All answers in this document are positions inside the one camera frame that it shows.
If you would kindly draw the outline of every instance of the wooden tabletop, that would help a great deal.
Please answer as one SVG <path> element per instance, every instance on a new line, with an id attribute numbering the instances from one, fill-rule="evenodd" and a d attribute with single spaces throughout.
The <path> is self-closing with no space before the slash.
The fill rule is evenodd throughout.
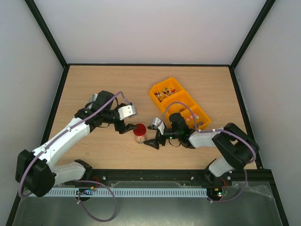
<path id="1" fill-rule="evenodd" d="M 153 117 L 161 117 L 148 92 L 167 78 L 175 77 L 198 105 L 211 118 L 207 129 L 220 128 L 233 122 L 245 131 L 243 118 L 227 67 L 186 66 L 70 66 L 62 97 L 57 109 L 50 138 L 62 130 L 74 114 L 88 103 L 92 94 L 101 90 L 123 91 L 138 115 L 126 123 L 150 125 Z M 147 131 L 147 139 L 155 131 Z M 215 147 L 186 149 L 172 147 L 168 142 L 156 150 L 137 144 L 132 131 L 120 135 L 111 125 L 96 128 L 76 143 L 57 164 L 82 159 L 94 169 L 204 169 L 221 154 Z M 255 163 L 246 166 L 256 169 Z"/>

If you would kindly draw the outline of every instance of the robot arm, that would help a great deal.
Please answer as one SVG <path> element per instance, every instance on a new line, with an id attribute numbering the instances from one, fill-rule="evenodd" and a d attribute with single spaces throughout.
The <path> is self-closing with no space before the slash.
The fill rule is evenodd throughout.
<path id="1" fill-rule="evenodd" d="M 207 166 L 206 169 L 210 173 L 205 177 L 208 181 L 221 177 L 224 173 L 234 169 L 242 170 L 253 157 L 252 152 L 241 140 L 221 132 L 221 130 L 240 137 L 252 147 L 255 153 L 259 150 L 256 142 L 234 123 L 228 123 L 225 127 L 215 131 L 199 132 L 190 129 L 180 113 L 171 114 L 169 120 L 171 128 L 166 128 L 164 123 L 158 127 L 160 119 L 154 118 L 148 129 L 156 129 L 156 137 L 146 140 L 144 144 L 159 149 L 159 144 L 164 146 L 167 139 L 178 139 L 180 144 L 186 148 L 217 147 L 222 157 Z"/>
<path id="2" fill-rule="evenodd" d="M 113 110 L 111 110 L 112 103 L 110 103 L 94 117 L 75 126 L 96 112 L 113 96 L 114 94 L 107 91 L 101 91 L 99 94 L 92 95 L 86 107 L 78 110 L 71 122 L 51 140 L 32 152 L 23 150 L 17 160 L 16 181 L 20 182 L 29 163 L 41 152 L 42 154 L 30 168 L 24 181 L 24 186 L 37 197 L 44 196 L 57 184 L 70 180 L 79 180 L 83 177 L 89 179 L 92 167 L 82 160 L 75 160 L 71 164 L 62 166 L 55 166 L 55 164 L 76 142 L 92 132 L 96 127 L 100 127 L 103 123 L 113 123 L 115 130 L 119 134 L 137 128 L 133 124 L 126 125 L 124 123 L 125 118 L 137 115 L 135 106 L 124 103 L 117 104 L 117 107 Z"/>

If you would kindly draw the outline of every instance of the jar with red lid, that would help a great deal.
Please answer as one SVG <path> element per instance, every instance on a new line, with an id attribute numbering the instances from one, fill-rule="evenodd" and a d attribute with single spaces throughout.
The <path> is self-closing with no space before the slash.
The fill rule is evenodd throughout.
<path id="1" fill-rule="evenodd" d="M 146 140 L 146 127 L 143 124 L 136 124 L 138 128 L 133 130 L 133 133 L 135 134 L 135 141 L 139 144 L 143 144 L 143 142 Z"/>

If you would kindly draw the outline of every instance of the red lid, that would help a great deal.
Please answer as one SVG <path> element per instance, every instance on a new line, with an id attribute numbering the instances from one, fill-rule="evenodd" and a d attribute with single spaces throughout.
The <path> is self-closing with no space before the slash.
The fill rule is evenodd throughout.
<path id="1" fill-rule="evenodd" d="M 146 133 L 146 127 L 143 124 L 136 124 L 138 128 L 134 129 L 133 132 L 136 136 L 143 136 Z"/>

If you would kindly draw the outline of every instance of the white wall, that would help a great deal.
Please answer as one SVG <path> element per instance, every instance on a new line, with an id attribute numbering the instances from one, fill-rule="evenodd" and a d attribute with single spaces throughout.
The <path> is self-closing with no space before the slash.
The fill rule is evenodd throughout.
<path id="1" fill-rule="evenodd" d="M 17 155 L 40 144 L 62 70 L 26 3 L 1 0 L 0 225 L 17 193 Z"/>
<path id="2" fill-rule="evenodd" d="M 36 0 L 68 63 L 230 64 L 265 0 Z"/>
<path id="3" fill-rule="evenodd" d="M 277 0 L 236 69 L 264 167 L 300 225 L 301 1 Z"/>

